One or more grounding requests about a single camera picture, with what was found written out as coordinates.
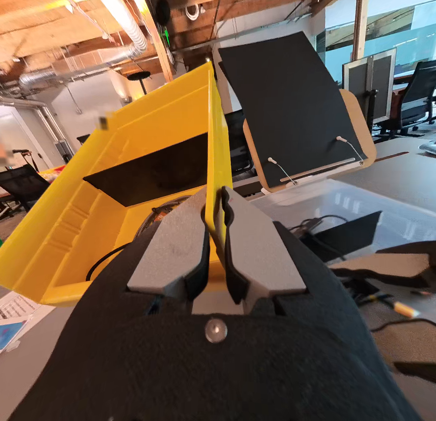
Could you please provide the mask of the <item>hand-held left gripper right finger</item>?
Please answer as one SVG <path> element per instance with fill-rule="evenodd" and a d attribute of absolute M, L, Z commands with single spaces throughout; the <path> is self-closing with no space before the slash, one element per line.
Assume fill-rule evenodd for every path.
<path fill-rule="evenodd" d="M 233 189 L 223 186 L 225 271 L 228 291 L 248 315 L 260 299 L 307 291 L 274 222 Z"/>

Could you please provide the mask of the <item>printed paper sheets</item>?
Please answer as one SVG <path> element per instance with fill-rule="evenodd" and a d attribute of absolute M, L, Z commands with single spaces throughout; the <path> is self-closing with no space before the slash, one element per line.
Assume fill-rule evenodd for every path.
<path fill-rule="evenodd" d="M 20 338 L 53 310 L 54 306 L 35 303 L 15 292 L 3 296 L 0 299 L 0 352 L 18 347 Z"/>

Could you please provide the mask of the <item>grey panel on stand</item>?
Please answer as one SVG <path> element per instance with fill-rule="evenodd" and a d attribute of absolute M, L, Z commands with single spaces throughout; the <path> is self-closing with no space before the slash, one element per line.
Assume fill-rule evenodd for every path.
<path fill-rule="evenodd" d="M 369 130 L 390 118 L 396 48 L 342 65 L 343 88 L 352 92 Z"/>

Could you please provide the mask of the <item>black foam card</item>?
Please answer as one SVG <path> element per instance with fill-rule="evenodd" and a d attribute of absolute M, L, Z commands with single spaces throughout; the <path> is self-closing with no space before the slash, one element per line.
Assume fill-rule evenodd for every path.
<path fill-rule="evenodd" d="M 377 211 L 352 221 L 336 215 L 306 220 L 301 225 L 300 241 L 324 263 L 345 261 L 346 255 L 372 245 L 381 215 L 382 211 Z M 342 223 L 315 233 L 315 228 L 327 218 L 340 219 Z"/>

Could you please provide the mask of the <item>wooden book stand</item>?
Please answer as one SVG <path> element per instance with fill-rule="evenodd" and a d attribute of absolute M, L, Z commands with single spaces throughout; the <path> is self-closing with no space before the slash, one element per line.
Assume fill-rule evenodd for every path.
<path fill-rule="evenodd" d="M 338 87 L 304 32 L 218 51 L 267 192 L 374 163 L 377 150 L 356 96 Z"/>

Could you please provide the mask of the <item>silver ventilation duct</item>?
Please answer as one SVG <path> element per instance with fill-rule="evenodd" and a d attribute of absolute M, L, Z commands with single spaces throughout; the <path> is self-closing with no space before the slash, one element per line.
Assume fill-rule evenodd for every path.
<path fill-rule="evenodd" d="M 51 66 L 39 71 L 24 73 L 19 77 L 18 83 L 23 90 L 45 83 L 56 78 L 69 78 L 84 74 L 88 71 L 109 68 L 126 60 L 133 60 L 145 52 L 147 40 L 139 25 L 128 8 L 121 1 L 120 9 L 110 9 L 113 17 L 118 16 L 117 21 L 131 43 L 124 47 L 96 49 L 72 57 L 57 60 Z"/>

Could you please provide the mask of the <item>black bin divider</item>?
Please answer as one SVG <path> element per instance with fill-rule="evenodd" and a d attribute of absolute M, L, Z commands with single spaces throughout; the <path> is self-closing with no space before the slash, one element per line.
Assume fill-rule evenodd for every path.
<path fill-rule="evenodd" d="M 124 207 L 204 186 L 208 134 L 85 176 L 84 181 Z"/>

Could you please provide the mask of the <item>black office chair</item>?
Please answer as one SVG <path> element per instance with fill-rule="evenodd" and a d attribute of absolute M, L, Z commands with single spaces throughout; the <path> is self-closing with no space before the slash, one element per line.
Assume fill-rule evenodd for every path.
<path fill-rule="evenodd" d="M 28 213 L 50 183 L 29 164 L 0 173 L 0 186 Z"/>
<path fill-rule="evenodd" d="M 418 122 L 433 124 L 433 103 L 436 87 L 436 61 L 419 62 L 406 88 L 394 93 L 391 102 L 391 133 L 411 136 L 409 129 L 417 131 Z"/>

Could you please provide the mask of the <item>yellow plastic bin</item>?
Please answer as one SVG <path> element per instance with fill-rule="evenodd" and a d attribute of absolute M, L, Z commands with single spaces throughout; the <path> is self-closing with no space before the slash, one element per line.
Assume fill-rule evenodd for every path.
<path fill-rule="evenodd" d="M 192 138 L 207 137 L 207 148 L 182 154 L 179 167 L 206 156 L 206 179 L 186 190 L 124 205 L 85 180 Z M 72 305 L 91 284 L 92 265 L 133 240 L 140 224 L 157 207 L 207 186 L 205 221 L 223 262 L 224 214 L 220 192 L 232 188 L 228 129 L 211 63 L 158 88 L 107 117 L 60 176 L 30 209 L 1 246 L 1 287 L 45 305 Z"/>

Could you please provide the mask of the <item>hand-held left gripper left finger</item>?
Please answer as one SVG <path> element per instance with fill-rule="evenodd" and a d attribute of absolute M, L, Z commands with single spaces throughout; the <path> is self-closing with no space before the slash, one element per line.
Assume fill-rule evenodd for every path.
<path fill-rule="evenodd" d="M 163 218 L 127 283 L 130 291 L 188 302 L 202 293 L 210 256 L 206 193 L 202 188 Z"/>

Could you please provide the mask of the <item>clear plastic container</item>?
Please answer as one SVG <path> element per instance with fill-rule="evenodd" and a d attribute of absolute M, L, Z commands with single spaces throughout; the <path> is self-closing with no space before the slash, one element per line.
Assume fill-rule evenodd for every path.
<path fill-rule="evenodd" d="M 381 211 L 373 250 L 436 239 L 435 213 L 332 179 L 258 196 L 250 203 L 287 228 L 330 215 L 316 232 L 343 223 L 338 216 L 352 221 Z"/>

